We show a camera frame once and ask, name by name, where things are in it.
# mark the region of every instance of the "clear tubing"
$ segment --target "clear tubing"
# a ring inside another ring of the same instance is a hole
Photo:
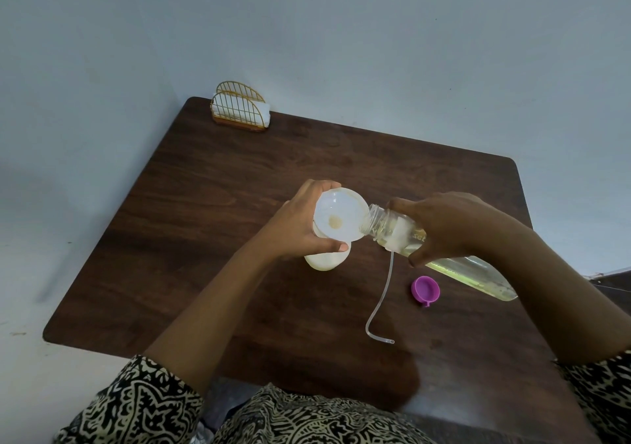
[[[375,336],[373,333],[371,333],[370,331],[368,331],[368,327],[370,326],[370,323],[372,322],[372,319],[375,317],[375,314],[377,314],[377,312],[379,311],[379,307],[381,306],[381,303],[384,302],[384,298],[386,297],[386,293],[388,292],[388,286],[390,285],[390,278],[392,277],[392,265],[394,264],[394,251],[390,252],[390,270],[388,271],[388,279],[386,280],[386,287],[384,288],[383,293],[381,293],[381,298],[379,300],[379,302],[377,303],[377,307],[375,308],[375,310],[372,312],[372,314],[370,315],[370,318],[368,318],[368,321],[366,321],[366,334],[368,336],[370,336],[373,339],[376,339],[377,341],[381,341],[381,342],[385,342],[388,344],[394,344],[394,339],[387,339],[387,338],[382,338],[379,336]]]

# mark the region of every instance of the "patterned dress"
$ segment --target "patterned dress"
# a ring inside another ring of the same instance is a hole
[[[631,351],[581,366],[557,364],[604,443],[631,441]],[[55,437],[57,444],[186,444],[203,399],[159,364],[136,356]],[[263,387],[228,415],[216,444],[432,444],[402,417],[351,399]]]

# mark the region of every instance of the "hand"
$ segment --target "hand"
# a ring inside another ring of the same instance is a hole
[[[506,239],[525,225],[469,193],[434,193],[426,200],[392,199],[387,208],[423,227],[423,246],[409,256],[421,267],[439,258],[477,256],[488,261]]]
[[[319,238],[313,231],[316,203],[323,192],[339,188],[337,181],[307,180],[294,198],[286,201],[257,234],[275,258],[304,257],[318,253],[346,251],[342,241]]]

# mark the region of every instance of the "patterned sleeve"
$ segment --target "patterned sleeve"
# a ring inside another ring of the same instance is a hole
[[[202,397],[177,376],[135,356],[54,442],[184,444],[196,428],[202,404]]]
[[[590,364],[556,364],[604,443],[631,441],[631,351]]]

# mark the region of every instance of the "person's left hand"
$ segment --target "person's left hand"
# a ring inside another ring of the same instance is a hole
[[[304,257],[346,251],[343,241],[320,238],[313,231],[316,202],[323,192],[339,188],[337,181],[308,179],[294,198],[286,201],[256,238],[275,258]]]

